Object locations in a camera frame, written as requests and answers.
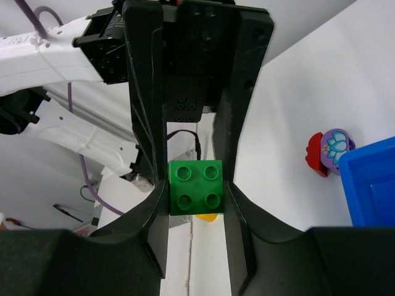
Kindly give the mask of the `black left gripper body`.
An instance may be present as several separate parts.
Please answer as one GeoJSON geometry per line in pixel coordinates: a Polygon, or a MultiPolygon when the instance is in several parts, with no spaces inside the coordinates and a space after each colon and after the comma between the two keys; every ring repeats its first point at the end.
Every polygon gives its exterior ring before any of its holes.
{"type": "Polygon", "coordinates": [[[204,111],[217,112],[238,13],[269,13],[231,1],[126,2],[162,5],[165,122],[197,122],[204,111]]]}

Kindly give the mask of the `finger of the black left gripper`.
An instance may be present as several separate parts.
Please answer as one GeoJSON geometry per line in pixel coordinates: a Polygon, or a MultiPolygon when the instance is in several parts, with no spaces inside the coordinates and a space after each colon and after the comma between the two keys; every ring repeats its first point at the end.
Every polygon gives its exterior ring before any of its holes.
{"type": "Polygon", "coordinates": [[[122,14],[128,53],[132,129],[157,184],[167,175],[163,98],[164,13],[159,2],[126,2],[122,14]]]}
{"type": "Polygon", "coordinates": [[[223,180],[235,175],[238,142],[265,53],[274,29],[267,11],[244,10],[236,18],[228,77],[214,119],[214,157],[222,161],[223,180]]]}

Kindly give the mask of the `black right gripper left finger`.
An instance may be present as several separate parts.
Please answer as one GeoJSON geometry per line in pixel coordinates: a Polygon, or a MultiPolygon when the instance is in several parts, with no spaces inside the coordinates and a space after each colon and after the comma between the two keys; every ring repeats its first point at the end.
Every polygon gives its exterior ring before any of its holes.
{"type": "Polygon", "coordinates": [[[2,295],[159,295],[168,239],[168,182],[80,237],[63,229],[1,233],[2,295]]]}

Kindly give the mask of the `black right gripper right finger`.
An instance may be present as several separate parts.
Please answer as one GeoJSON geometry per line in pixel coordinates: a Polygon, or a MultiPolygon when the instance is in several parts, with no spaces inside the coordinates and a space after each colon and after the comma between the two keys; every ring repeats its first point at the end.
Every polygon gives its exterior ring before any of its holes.
{"type": "Polygon", "coordinates": [[[300,231],[225,182],[224,224],[233,295],[393,295],[394,229],[300,231]]]}

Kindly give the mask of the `green square lego brick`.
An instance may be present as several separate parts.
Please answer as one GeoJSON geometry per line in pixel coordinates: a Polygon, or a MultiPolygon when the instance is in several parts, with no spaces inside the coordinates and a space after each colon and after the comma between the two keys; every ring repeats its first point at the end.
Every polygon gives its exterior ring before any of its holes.
{"type": "Polygon", "coordinates": [[[220,160],[173,160],[168,164],[172,216],[222,214],[220,160]]]}

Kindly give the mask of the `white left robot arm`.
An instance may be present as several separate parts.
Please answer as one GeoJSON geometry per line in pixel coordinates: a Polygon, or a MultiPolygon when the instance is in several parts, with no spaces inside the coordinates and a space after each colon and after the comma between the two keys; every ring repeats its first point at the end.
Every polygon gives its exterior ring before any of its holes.
{"type": "Polygon", "coordinates": [[[274,21],[233,1],[114,1],[1,39],[1,133],[56,143],[107,175],[167,177],[167,125],[213,112],[214,157],[232,181],[274,21]]]}

